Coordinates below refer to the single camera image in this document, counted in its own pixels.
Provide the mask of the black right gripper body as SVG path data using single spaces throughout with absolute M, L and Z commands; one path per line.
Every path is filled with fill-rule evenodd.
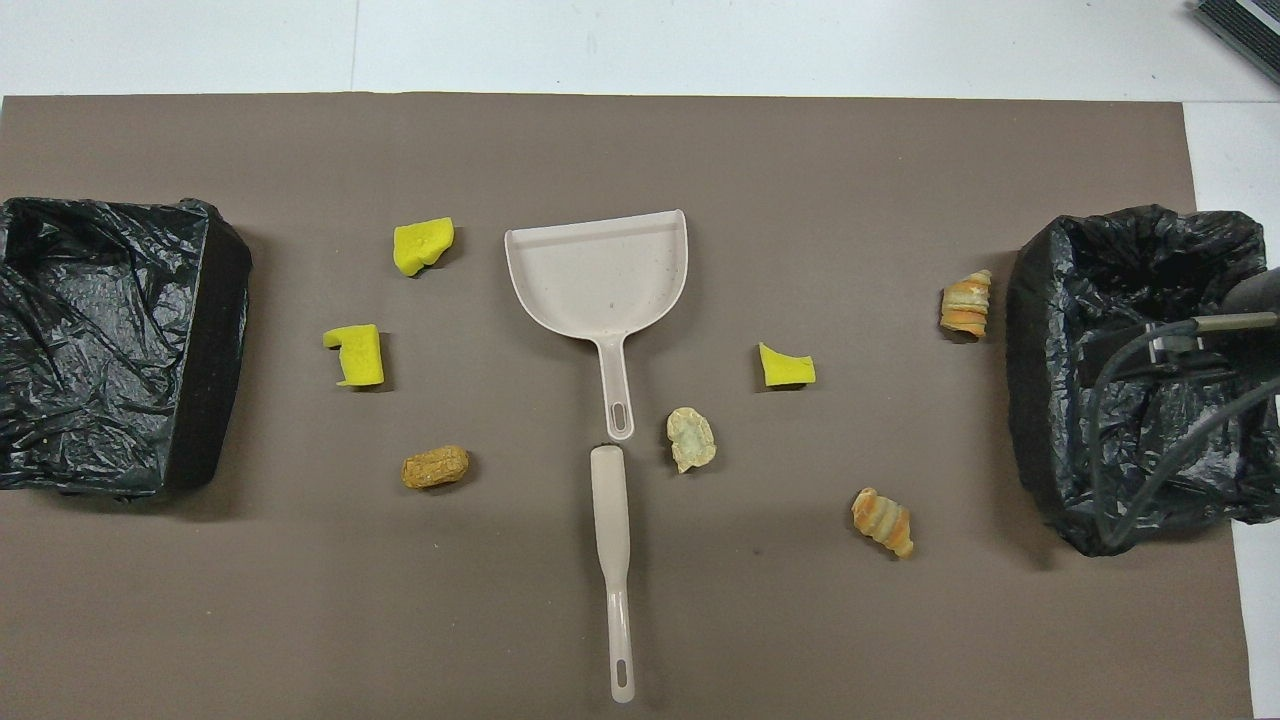
M 1101 332 L 1085 341 L 1082 346 L 1082 359 L 1078 363 L 1079 383 L 1094 386 L 1106 363 L 1117 351 L 1143 333 L 1155 329 L 1155 325 L 1129 325 Z M 1175 334 L 1149 340 L 1142 348 L 1119 363 L 1112 379 L 1213 383 L 1233 378 L 1235 374 L 1235 369 L 1222 354 L 1206 347 L 1204 338 L 1196 334 Z

